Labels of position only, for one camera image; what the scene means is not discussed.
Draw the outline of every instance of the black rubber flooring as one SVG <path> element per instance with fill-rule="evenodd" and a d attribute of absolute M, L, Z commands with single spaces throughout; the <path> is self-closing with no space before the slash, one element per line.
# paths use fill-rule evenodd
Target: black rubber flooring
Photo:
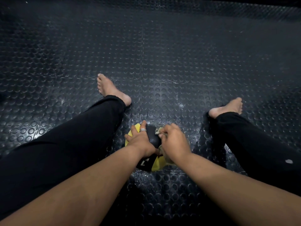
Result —
<path fill-rule="evenodd" d="M 101 98 L 104 73 L 132 97 L 131 124 L 175 122 L 194 153 L 243 173 L 213 147 L 205 113 L 242 97 L 243 116 L 301 149 L 301 10 L 206 0 L 0 2 L 0 152 L 70 120 Z M 214 224 L 227 219 L 178 168 L 136 171 L 104 223 Z"/>

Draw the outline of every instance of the black leggings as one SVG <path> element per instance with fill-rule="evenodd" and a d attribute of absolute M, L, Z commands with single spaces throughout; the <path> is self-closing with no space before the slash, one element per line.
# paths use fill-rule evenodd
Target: black leggings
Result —
<path fill-rule="evenodd" d="M 118 97 L 106 96 L 1 159 L 0 220 L 105 158 L 125 108 Z M 250 177 L 301 196 L 300 153 L 237 113 L 219 115 L 213 126 Z"/>

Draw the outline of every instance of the forearm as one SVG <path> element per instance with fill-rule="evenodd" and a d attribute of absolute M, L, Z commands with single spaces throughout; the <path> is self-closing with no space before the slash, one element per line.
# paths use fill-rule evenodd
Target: forearm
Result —
<path fill-rule="evenodd" d="M 99 225 L 142 158 L 131 146 L 79 172 L 0 225 Z"/>
<path fill-rule="evenodd" d="M 301 198 L 196 154 L 178 166 L 239 225 L 300 225 Z"/>

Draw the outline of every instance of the bare foot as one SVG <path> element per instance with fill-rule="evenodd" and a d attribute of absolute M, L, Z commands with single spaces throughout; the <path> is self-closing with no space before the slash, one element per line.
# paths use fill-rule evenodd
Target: bare foot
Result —
<path fill-rule="evenodd" d="M 103 74 L 98 74 L 97 76 L 97 88 L 104 97 L 107 95 L 119 97 L 126 106 L 129 106 L 132 103 L 130 96 L 119 91 L 112 81 Z"/>
<path fill-rule="evenodd" d="M 217 118 L 218 115 L 226 112 L 235 112 L 238 113 L 239 115 L 243 111 L 243 103 L 241 102 L 241 98 L 236 98 L 232 101 L 230 101 L 227 105 L 218 107 L 218 108 L 213 108 L 209 111 L 209 116 L 212 118 Z"/>

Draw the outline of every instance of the person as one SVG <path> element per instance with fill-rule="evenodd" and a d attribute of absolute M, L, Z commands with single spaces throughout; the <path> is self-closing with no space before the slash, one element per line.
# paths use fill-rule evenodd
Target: person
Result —
<path fill-rule="evenodd" d="M 139 160 L 156 152 L 143 121 L 141 132 L 132 126 L 125 135 L 126 147 L 104 158 L 131 98 L 103 74 L 97 82 L 103 99 L 1 160 L 1 226 L 99 225 Z M 236 98 L 209 116 L 249 177 L 193 154 L 175 124 L 161 130 L 163 148 L 237 224 L 300 225 L 301 156 L 241 113 Z"/>

